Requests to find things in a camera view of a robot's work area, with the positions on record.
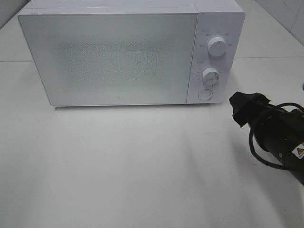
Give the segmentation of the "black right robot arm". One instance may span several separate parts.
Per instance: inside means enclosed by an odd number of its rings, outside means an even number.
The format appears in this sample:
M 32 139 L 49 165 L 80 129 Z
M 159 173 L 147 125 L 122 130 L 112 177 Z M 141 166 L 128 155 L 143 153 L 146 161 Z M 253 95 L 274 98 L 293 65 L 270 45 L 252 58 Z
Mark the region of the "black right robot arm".
M 235 92 L 229 99 L 234 121 L 248 124 L 251 154 L 262 164 L 289 171 L 304 182 L 304 108 L 287 102 L 273 105 L 261 93 Z

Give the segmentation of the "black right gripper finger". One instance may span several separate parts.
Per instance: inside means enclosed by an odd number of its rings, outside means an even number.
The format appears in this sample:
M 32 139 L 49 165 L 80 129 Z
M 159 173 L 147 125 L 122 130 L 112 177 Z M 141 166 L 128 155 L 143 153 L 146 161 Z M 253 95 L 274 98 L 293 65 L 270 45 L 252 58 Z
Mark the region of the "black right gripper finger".
M 270 103 L 270 100 L 261 93 L 254 93 L 252 98 L 252 103 L 258 105 L 267 105 Z
M 242 92 L 235 92 L 230 98 L 229 102 L 233 109 L 232 117 L 235 122 L 243 127 L 245 124 L 252 125 L 255 117 L 255 102 L 256 94 L 245 94 Z

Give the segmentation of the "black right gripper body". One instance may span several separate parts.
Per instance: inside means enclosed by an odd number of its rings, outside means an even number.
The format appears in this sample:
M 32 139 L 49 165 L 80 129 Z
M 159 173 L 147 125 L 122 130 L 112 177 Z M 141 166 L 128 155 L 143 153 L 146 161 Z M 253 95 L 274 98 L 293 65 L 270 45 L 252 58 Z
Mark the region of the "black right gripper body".
M 244 106 L 244 119 L 250 127 L 249 148 L 255 152 L 253 140 L 266 152 L 286 152 L 289 149 L 289 112 L 267 102 L 249 101 Z

